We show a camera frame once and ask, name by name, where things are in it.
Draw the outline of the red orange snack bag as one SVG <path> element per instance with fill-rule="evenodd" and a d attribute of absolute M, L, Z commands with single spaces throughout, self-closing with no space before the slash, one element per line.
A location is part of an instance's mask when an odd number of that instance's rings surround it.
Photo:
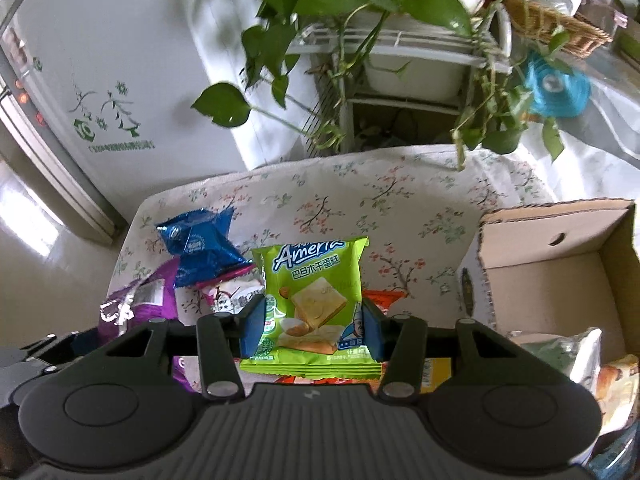
<path fill-rule="evenodd" d="M 355 314 L 342 337 L 347 347 L 340 347 L 337 340 L 330 338 L 337 325 L 322 326 L 318 334 L 310 334 L 311 351 L 293 349 L 290 356 L 294 362 L 279 363 L 271 375 L 287 384 L 368 384 L 373 390 L 378 388 L 386 364 L 375 361 L 364 344 L 363 306 L 358 306 Z"/>

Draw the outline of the white metal plant rack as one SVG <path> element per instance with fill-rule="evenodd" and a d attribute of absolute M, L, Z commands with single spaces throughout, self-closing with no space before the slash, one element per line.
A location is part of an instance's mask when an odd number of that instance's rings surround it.
<path fill-rule="evenodd" d="M 498 82 L 511 73 L 512 27 L 506 8 L 496 3 L 472 18 L 471 38 L 408 15 L 394 15 L 360 66 L 339 84 L 330 81 L 329 71 L 338 66 L 338 48 L 343 47 L 347 55 L 354 53 L 377 21 L 376 14 L 364 12 L 344 32 L 314 23 L 288 48 L 291 54 L 309 56 L 319 72 L 317 112 L 333 119 L 345 133 L 337 153 L 357 148 L 358 106 L 375 107 L 382 113 L 431 114 L 452 125 L 480 102 L 482 73 Z"/>

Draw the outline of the wicker basket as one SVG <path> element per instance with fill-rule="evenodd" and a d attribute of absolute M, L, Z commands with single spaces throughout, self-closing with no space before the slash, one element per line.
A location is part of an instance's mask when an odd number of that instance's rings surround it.
<path fill-rule="evenodd" d="M 522 37 L 555 47 L 574 55 L 589 58 L 600 47 L 613 41 L 613 37 L 589 23 L 580 14 L 568 16 L 533 0 L 503 0 L 512 27 Z"/>

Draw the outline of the croissant bread package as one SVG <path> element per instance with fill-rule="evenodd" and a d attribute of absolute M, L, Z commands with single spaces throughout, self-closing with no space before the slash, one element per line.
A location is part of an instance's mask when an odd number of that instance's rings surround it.
<path fill-rule="evenodd" d="M 596 399 L 602 413 L 600 435 L 627 428 L 637 418 L 639 360 L 628 354 L 602 366 Z"/>

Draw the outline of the floral tablecloth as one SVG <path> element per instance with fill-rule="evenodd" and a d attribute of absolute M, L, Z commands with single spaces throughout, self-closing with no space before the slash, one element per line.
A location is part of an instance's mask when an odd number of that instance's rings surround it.
<path fill-rule="evenodd" d="M 111 289 L 145 278 L 168 255 L 157 225 L 194 209 L 234 211 L 230 240 L 256 247 L 367 237 L 362 284 L 397 290 L 395 313 L 449 327 L 464 313 L 456 272 L 487 211 L 553 200 L 524 153 L 386 148 L 288 162 L 178 186 L 147 198 L 131 221 Z"/>

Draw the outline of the white cardboard milk box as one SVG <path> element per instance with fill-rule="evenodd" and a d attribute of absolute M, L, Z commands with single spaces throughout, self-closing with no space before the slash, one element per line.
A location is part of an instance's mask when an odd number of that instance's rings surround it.
<path fill-rule="evenodd" d="M 457 273 L 465 318 L 458 366 L 428 408 L 439 439 L 492 471 L 545 474 L 581 462 L 599 437 L 591 389 L 510 341 L 578 336 L 600 355 L 639 349 L 634 203 L 578 200 L 486 214 Z"/>

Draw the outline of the blue foil snack bag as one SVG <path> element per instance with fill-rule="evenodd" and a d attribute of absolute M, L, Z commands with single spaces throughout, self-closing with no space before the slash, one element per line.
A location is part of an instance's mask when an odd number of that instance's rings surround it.
<path fill-rule="evenodd" d="M 248 269 L 252 263 L 228 239 L 234 208 L 197 209 L 157 223 L 167 251 L 179 259 L 175 286 L 193 286 Z"/>

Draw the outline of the pink white snack bag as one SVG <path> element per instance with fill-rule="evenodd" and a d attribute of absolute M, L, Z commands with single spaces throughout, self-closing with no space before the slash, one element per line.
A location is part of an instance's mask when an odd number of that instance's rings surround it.
<path fill-rule="evenodd" d="M 214 313 L 238 314 L 254 296 L 264 291 L 264 283 L 254 264 L 241 266 L 195 285 Z"/>

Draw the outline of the yellow and silver snack bag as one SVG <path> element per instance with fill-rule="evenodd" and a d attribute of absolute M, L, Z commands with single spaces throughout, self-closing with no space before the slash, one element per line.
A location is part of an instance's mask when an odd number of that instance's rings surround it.
<path fill-rule="evenodd" d="M 570 380 L 581 384 L 592 394 L 597 391 L 597 379 L 601 368 L 600 328 L 590 327 L 574 336 L 526 333 L 514 330 L 510 341 L 551 365 Z"/>

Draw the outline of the light blue snack packet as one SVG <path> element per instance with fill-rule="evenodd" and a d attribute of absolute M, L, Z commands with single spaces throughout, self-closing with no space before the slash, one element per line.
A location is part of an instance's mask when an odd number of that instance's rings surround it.
<path fill-rule="evenodd" d="M 629 479 L 638 460 L 639 425 L 625 429 L 607 448 L 593 456 L 587 469 L 600 480 Z"/>

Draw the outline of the blue tape roll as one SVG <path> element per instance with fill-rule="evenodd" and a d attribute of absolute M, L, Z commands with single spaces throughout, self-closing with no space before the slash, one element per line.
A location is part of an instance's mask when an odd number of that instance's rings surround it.
<path fill-rule="evenodd" d="M 589 102 L 591 84 L 579 70 L 570 73 L 552 67 L 540 54 L 530 51 L 525 62 L 524 86 L 532 92 L 529 111 L 544 117 L 574 118 Z"/>

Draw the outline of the green America cracker bag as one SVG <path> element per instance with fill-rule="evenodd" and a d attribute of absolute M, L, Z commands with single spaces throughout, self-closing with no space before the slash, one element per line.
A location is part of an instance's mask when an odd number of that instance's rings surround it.
<path fill-rule="evenodd" d="M 271 375 L 279 363 L 292 364 L 293 349 L 311 351 L 310 334 L 337 325 L 330 337 L 345 348 L 345 327 L 362 306 L 360 259 L 365 236 L 255 248 L 266 298 L 266 322 L 258 348 L 240 362 L 244 372 Z"/>

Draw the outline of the purple snack bag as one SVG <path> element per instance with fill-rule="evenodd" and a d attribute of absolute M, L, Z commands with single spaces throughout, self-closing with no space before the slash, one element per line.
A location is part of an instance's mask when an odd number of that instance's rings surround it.
<path fill-rule="evenodd" d="M 147 278 L 136 278 L 112 292 L 100 305 L 100 343 L 106 344 L 153 318 L 176 320 L 178 309 L 175 279 L 178 266 L 179 259 L 172 258 Z"/>

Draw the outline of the white refrigerator with green print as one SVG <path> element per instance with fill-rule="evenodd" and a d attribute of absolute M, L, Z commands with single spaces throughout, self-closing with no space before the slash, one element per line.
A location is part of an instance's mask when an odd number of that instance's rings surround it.
<path fill-rule="evenodd" d="M 149 196 L 240 171 L 186 0 L 1 0 L 1 119 L 55 211 L 109 242 Z"/>

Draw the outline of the yellow snack packet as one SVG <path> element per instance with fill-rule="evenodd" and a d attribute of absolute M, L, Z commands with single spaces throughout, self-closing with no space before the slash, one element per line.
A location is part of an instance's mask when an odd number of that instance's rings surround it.
<path fill-rule="evenodd" d="M 421 392 L 433 393 L 452 376 L 450 358 L 427 358 L 424 360 Z"/>

